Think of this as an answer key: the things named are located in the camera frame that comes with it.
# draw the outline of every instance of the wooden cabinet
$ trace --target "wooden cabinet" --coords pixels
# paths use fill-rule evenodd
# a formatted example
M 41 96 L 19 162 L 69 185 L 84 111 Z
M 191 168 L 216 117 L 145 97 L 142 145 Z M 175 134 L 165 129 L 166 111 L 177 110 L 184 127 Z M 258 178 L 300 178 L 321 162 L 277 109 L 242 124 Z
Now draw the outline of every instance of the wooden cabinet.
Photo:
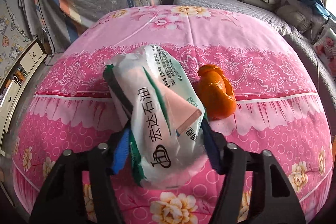
M 31 69 L 34 67 L 35 61 L 31 57 L 31 55 L 29 54 L 29 52 L 26 52 L 26 54 L 21 59 L 20 64 L 21 64 L 22 68 L 24 68 L 24 70 L 26 71 L 26 73 L 29 73 L 31 71 Z
M 14 76 L 13 81 L 10 83 L 5 96 L 3 97 L 1 104 L 0 104 L 0 116 L 7 119 L 9 111 L 13 105 L 15 97 L 17 96 L 20 90 L 20 84 L 16 76 Z
M 26 80 L 20 84 L 18 78 L 14 76 L 0 103 L 0 148 L 3 135 L 9 130 L 9 125 L 11 123 L 11 119 L 20 96 L 22 95 L 22 92 L 31 76 L 36 71 L 38 66 L 43 62 L 45 57 L 46 54 L 43 53 L 37 41 L 34 41 L 33 45 L 26 52 L 24 52 L 21 59 L 18 60 L 22 68 L 26 71 L 27 77 Z M 5 156 L 5 152 L 1 149 L 0 154 Z
M 30 49 L 29 49 L 29 55 L 32 57 L 34 63 L 36 63 L 40 57 L 43 54 L 42 49 L 40 48 L 40 45 L 38 43 L 35 43 Z

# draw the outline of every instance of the cartoon wallpaper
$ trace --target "cartoon wallpaper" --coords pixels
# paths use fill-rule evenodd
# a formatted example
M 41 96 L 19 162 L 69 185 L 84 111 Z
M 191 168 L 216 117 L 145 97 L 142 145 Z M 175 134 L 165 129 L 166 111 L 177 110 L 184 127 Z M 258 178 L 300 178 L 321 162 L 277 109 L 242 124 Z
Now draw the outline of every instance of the cartoon wallpaper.
M 0 81 L 1 85 L 11 70 L 16 60 L 26 47 L 30 45 L 30 40 L 24 33 L 20 32 L 12 13 L 6 2 L 0 4 Z

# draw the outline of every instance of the green stripe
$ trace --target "green stripe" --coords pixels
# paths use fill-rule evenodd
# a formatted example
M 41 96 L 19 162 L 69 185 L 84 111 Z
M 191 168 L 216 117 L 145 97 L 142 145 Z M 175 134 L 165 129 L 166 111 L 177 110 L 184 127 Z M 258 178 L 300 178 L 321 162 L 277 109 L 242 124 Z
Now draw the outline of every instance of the green stripe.
M 166 123 L 167 123 L 167 126 L 168 126 L 169 134 L 171 136 L 171 133 L 170 133 L 170 124 L 169 124 L 169 118 L 168 118 L 168 112 L 167 112 L 166 105 L 164 103 L 163 97 L 162 97 L 162 95 L 160 93 L 160 89 L 155 85 L 153 79 L 151 78 L 150 74 L 147 72 L 147 70 L 145 69 L 145 67 L 143 67 L 143 69 L 145 71 L 145 74 L 147 76 L 147 79 L 148 79 L 149 83 L 152 85 L 152 87 L 155 90 L 155 93 L 156 93 L 157 99 L 159 101 L 159 104 L 160 104 L 163 116 L 165 117 L 165 120 L 166 120 Z
M 131 150 L 132 175 L 136 184 L 141 187 L 140 181 L 142 179 L 146 179 L 146 177 L 143 173 L 143 168 L 141 165 L 141 155 L 137 147 L 137 142 L 135 141 L 135 138 L 133 136 L 132 130 L 129 134 L 129 148 Z

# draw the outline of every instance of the flower print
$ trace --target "flower print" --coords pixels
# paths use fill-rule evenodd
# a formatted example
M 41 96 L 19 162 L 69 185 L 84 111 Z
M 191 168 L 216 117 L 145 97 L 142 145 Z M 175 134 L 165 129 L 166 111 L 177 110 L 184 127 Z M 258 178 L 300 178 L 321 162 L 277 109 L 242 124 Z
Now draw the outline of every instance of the flower print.
M 232 15 L 233 15 L 233 12 L 230 12 L 230 11 L 222 11 L 222 14 L 223 14 L 223 15 L 226 15 L 226 16 L 232 16 Z
M 127 13 L 127 10 L 118 10 L 115 11 L 113 14 L 109 15 L 109 18 L 117 18 L 125 15 Z
M 292 184 L 295 193 L 301 192 L 302 188 L 308 182 L 307 163 L 300 161 L 299 164 L 292 165 L 292 173 L 288 176 L 290 183 Z
M 138 9 L 139 9 L 139 11 L 142 11 L 142 12 L 154 12 L 154 11 L 156 11 L 155 6 L 144 6 L 144 7 L 139 7 Z
M 253 77 L 257 77 L 260 74 L 259 66 L 253 64 L 252 59 L 248 64 L 243 64 L 243 68 Z
M 46 158 L 46 160 L 43 163 L 43 167 L 42 167 L 42 171 L 43 171 L 43 177 L 44 179 L 47 178 L 47 176 L 49 175 L 51 169 L 53 168 L 53 166 L 55 165 L 54 161 L 51 161 L 51 159 L 49 157 Z
M 310 80 L 307 80 L 302 73 L 297 72 L 294 66 L 288 62 L 287 58 L 281 58 L 282 65 L 280 65 L 281 70 L 285 73 L 293 84 L 297 84 L 299 87 L 305 89 L 307 83 L 310 83 Z
M 239 63 L 234 62 L 233 58 L 231 58 L 229 60 L 226 57 L 222 56 L 222 59 L 223 60 L 220 60 L 220 67 L 223 69 L 225 74 L 234 75 L 235 73 L 237 73 L 239 71 L 238 68 L 237 68 Z
M 192 196 L 171 192 L 162 192 L 160 200 L 151 202 L 152 220 L 159 224 L 197 224 L 198 219 L 193 214 L 198 208 L 196 199 Z
M 182 21 L 178 20 L 178 17 L 159 15 L 150 23 L 150 29 L 159 30 L 165 28 L 175 30 L 180 28 L 178 23 L 182 23 Z
M 16 142 L 14 145 L 14 155 L 16 155 L 19 152 L 19 143 L 20 143 L 20 137 L 18 136 L 16 138 Z
M 79 70 L 79 68 L 80 63 L 76 62 L 76 64 L 67 68 L 63 73 L 63 79 L 59 83 L 65 86 L 62 90 L 65 94 L 75 94 L 80 85 L 87 84 L 84 81 L 86 73 L 83 70 Z
M 93 199 L 92 199 L 92 192 L 91 192 L 91 185 L 84 184 L 83 185 L 84 191 L 84 202 L 85 202 L 85 209 L 88 215 L 88 219 L 97 223 L 95 208 L 93 206 Z
M 326 152 L 324 147 L 321 147 L 321 151 L 319 152 L 319 173 L 321 176 L 324 176 L 326 171 Z
M 242 57 L 246 57 L 246 51 L 242 48 L 232 48 L 231 55 L 240 61 Z
M 33 158 L 31 150 L 32 150 L 32 147 L 30 146 L 29 148 L 25 149 L 25 152 L 23 154 L 22 166 L 25 172 L 27 172 L 28 169 L 30 169 L 31 167 L 30 160 Z
M 176 6 L 171 9 L 172 13 L 182 16 L 211 17 L 208 9 L 198 6 Z
M 251 200 L 251 190 L 252 189 L 247 192 L 243 192 L 243 197 L 241 198 L 241 204 L 239 209 L 238 222 L 247 219 Z

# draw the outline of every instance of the drawer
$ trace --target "drawer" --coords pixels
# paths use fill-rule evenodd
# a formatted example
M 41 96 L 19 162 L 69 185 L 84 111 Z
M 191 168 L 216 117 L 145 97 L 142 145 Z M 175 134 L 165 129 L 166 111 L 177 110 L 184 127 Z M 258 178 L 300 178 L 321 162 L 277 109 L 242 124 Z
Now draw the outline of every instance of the drawer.
M 43 51 L 41 50 L 40 45 L 37 42 L 29 49 L 28 52 L 35 63 L 40 59 L 43 54 Z
M 12 104 L 19 92 L 20 87 L 21 86 L 14 80 L 12 80 L 12 82 L 9 84 L 5 96 L 0 103 L 0 116 L 3 118 L 7 119 L 9 111 L 11 110 Z
M 22 68 L 24 68 L 26 73 L 29 73 L 31 71 L 31 69 L 34 67 L 35 61 L 30 56 L 30 54 L 28 52 L 26 52 L 25 55 L 23 56 L 23 58 L 21 59 L 20 64 L 21 64 Z

